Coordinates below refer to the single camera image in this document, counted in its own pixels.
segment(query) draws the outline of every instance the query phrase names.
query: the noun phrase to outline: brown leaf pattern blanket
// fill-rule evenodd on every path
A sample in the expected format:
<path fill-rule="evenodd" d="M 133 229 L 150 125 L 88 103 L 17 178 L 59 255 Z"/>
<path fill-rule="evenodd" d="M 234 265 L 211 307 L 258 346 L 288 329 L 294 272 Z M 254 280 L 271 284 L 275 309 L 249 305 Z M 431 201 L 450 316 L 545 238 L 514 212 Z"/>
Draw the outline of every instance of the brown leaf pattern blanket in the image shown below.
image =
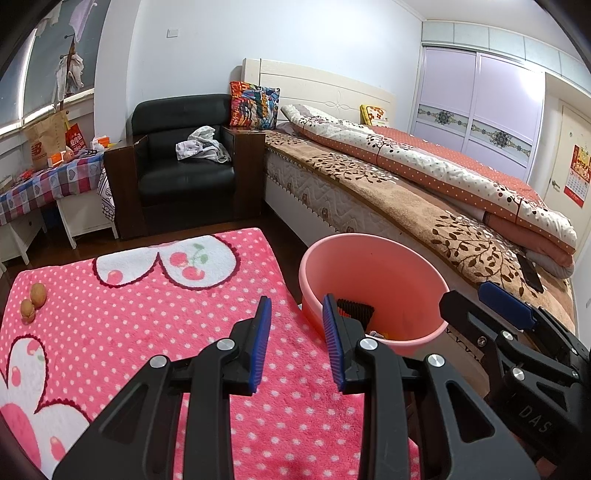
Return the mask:
<path fill-rule="evenodd" d="M 521 248 L 443 199 L 373 164 L 313 141 L 266 131 L 267 148 L 338 185 L 427 245 L 475 287 L 493 281 L 522 301 L 543 306 L 574 331 L 570 283 L 538 269 L 544 292 L 531 289 L 515 255 Z"/>

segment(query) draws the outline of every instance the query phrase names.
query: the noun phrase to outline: ceiling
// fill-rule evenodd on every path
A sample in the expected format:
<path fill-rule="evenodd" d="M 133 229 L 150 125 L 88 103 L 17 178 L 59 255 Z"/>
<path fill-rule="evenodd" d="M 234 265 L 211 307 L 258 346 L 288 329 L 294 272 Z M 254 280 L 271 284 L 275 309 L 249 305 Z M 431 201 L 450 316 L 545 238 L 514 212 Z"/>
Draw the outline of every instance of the ceiling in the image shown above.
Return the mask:
<path fill-rule="evenodd" d="M 555 20 L 535 0 L 402 0 L 427 20 L 505 28 L 536 38 L 580 59 Z"/>

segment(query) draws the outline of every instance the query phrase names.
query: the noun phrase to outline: pink bucket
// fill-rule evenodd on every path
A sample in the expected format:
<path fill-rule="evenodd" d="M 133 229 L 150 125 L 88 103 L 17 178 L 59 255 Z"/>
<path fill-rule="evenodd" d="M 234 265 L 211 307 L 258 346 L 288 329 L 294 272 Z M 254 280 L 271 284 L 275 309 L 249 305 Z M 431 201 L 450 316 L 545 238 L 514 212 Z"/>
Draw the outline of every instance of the pink bucket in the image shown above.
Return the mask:
<path fill-rule="evenodd" d="M 375 308 L 368 331 L 396 353 L 411 356 L 447 327 L 439 300 L 449 291 L 439 272 L 413 250 L 374 235 L 328 236 L 300 264 L 302 311 L 324 335 L 321 301 L 327 293 Z"/>

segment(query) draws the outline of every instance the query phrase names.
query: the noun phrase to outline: phone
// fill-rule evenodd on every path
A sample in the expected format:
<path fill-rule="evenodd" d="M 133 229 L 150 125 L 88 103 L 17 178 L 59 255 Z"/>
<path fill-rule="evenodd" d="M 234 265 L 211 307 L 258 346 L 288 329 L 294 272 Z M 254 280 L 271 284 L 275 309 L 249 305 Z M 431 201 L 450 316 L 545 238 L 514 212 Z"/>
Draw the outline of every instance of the phone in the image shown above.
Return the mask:
<path fill-rule="evenodd" d="M 527 283 L 536 292 L 544 293 L 542 281 L 540 280 L 538 272 L 536 272 L 535 270 L 534 264 L 531 262 L 531 260 L 525 258 L 523 255 L 516 255 L 517 260 L 519 261 L 519 265 L 521 266 L 521 271 L 523 272 L 523 278 L 525 279 L 525 283 Z"/>

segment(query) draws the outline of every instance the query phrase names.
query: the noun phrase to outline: colorful pillow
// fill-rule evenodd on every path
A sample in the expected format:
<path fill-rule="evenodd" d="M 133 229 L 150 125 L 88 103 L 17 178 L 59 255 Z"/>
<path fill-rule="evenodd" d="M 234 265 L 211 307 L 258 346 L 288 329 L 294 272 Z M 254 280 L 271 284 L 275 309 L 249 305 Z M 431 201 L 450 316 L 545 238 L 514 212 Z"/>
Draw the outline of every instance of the colorful pillow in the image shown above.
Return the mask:
<path fill-rule="evenodd" d="M 259 87 L 247 82 L 230 82 L 230 89 L 230 126 L 261 130 L 275 128 L 279 109 L 279 88 Z"/>
<path fill-rule="evenodd" d="M 361 105 L 361 117 L 365 125 L 372 127 L 389 127 L 386 110 L 378 106 Z"/>

